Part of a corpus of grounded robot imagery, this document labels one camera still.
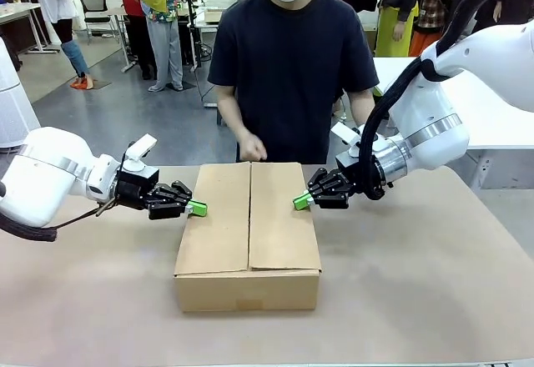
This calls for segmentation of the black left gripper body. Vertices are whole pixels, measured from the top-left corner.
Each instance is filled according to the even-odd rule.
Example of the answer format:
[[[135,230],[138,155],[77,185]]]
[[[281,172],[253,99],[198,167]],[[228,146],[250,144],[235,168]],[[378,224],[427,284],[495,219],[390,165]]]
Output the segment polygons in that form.
[[[115,203],[130,209],[146,209],[145,198],[159,182],[159,168],[145,166],[141,171],[118,170],[114,186]]]

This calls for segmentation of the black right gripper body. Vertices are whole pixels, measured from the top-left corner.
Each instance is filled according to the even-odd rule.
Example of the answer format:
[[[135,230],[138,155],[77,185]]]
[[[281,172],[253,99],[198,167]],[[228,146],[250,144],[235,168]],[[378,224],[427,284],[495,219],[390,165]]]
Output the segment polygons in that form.
[[[345,194],[349,198],[354,194],[365,192],[362,167],[360,165],[351,165],[346,168],[338,167],[338,170],[341,184],[336,191],[339,194]]]

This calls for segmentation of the brown cardboard box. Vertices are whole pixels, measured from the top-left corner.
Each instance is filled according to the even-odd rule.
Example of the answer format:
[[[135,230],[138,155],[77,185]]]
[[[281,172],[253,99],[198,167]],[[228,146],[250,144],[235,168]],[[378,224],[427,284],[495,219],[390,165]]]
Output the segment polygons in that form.
[[[194,197],[208,205],[189,217],[174,269],[184,312],[312,310],[320,253],[298,163],[200,167]]]

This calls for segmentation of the person's right forearm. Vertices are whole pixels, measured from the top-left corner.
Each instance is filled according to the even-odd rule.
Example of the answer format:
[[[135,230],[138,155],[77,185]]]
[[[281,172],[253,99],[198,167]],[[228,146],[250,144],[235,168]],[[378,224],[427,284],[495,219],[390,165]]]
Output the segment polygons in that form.
[[[235,88],[230,86],[215,86],[218,110],[222,119],[226,122],[239,143],[250,136],[250,131],[245,127],[239,109]]]

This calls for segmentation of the person's left forearm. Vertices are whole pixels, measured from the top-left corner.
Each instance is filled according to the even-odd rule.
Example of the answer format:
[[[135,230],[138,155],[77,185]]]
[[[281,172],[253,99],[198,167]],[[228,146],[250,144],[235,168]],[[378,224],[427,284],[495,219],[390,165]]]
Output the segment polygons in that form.
[[[357,126],[366,123],[373,108],[375,100],[370,89],[358,93],[347,93],[350,103],[350,113]]]

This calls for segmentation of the person's right hand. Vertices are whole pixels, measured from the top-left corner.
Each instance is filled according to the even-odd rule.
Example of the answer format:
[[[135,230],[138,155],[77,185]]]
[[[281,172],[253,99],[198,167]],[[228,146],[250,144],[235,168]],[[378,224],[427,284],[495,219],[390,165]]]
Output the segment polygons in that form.
[[[245,128],[237,135],[237,141],[239,161],[260,162],[268,158],[263,142],[248,129]]]

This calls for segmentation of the person torso dark t-shirt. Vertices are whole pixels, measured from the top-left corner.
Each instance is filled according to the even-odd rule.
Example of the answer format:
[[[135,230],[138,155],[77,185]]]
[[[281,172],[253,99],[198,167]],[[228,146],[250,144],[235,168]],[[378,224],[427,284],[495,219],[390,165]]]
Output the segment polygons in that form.
[[[360,19],[341,0],[311,0],[294,11],[239,0],[220,19],[208,80],[234,89],[266,161],[302,164],[325,163],[340,95],[378,83]]]

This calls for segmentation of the bystander in yellow-green skirt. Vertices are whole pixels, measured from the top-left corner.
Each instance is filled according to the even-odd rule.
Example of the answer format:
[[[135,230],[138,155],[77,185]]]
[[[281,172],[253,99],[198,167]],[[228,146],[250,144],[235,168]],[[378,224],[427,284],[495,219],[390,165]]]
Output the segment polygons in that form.
[[[380,0],[375,55],[378,58],[407,57],[418,0]]]

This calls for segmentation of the bystander in red clothes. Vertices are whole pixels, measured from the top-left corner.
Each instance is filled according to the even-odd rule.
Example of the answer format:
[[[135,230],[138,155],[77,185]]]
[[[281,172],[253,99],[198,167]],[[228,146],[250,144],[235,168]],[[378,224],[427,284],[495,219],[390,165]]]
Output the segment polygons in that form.
[[[127,34],[133,54],[137,57],[143,80],[152,78],[151,65],[154,55],[149,40],[149,33],[139,0],[122,0],[126,12]]]

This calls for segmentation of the black stand pole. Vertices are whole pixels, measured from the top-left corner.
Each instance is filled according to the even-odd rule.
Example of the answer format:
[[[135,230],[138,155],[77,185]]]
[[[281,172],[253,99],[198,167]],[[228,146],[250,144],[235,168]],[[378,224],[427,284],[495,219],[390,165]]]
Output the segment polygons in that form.
[[[191,49],[193,54],[193,63],[191,67],[191,72],[194,74],[196,81],[196,88],[199,90],[200,101],[204,108],[217,108],[215,101],[209,101],[206,99],[206,96],[210,94],[211,88],[209,88],[205,93],[202,93],[199,86],[199,81],[197,77],[197,70],[202,67],[202,39],[200,35],[200,30],[196,26],[197,11],[195,0],[186,0],[188,11],[189,11],[189,37],[191,42]]]

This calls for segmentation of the bystander in plaid and orange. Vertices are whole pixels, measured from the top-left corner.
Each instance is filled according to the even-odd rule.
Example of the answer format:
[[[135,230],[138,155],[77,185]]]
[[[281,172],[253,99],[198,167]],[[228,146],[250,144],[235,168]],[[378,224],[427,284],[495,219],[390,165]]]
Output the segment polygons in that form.
[[[426,48],[441,38],[446,16],[446,6],[441,0],[421,0],[419,16],[413,26],[410,57],[420,56]]]

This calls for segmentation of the black mesh office chair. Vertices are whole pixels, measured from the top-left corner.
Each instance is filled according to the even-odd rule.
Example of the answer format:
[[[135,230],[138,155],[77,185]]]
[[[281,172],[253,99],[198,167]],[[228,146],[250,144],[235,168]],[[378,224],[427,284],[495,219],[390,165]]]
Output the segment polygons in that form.
[[[108,24],[111,35],[118,42],[120,42],[120,23],[116,17],[107,14],[108,5],[107,0],[79,0],[83,8],[83,20],[86,26],[86,34],[88,42],[91,43],[93,34],[91,31],[92,25]]]

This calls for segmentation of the bystander in white top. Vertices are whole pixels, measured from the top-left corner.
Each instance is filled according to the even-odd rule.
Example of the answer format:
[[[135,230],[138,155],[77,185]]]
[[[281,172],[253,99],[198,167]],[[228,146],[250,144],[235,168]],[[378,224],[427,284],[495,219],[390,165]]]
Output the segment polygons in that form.
[[[38,0],[43,19],[50,23],[59,38],[61,49],[71,63],[76,79],[71,84],[78,90],[91,90],[94,80],[81,49],[73,38],[73,20],[78,16],[73,0]]]

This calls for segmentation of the small background cardboard box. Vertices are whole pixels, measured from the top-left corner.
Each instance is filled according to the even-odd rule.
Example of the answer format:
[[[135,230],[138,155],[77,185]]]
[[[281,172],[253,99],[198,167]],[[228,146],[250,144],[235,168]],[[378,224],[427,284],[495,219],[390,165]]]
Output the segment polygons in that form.
[[[204,10],[204,22],[208,25],[218,25],[225,8],[206,8]]]

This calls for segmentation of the white background desk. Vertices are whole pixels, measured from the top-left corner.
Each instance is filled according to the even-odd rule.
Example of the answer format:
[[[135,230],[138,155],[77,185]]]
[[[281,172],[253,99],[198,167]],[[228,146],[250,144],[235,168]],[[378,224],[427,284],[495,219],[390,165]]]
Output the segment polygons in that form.
[[[0,35],[16,54],[55,54],[59,50],[50,42],[38,3],[0,4]]]

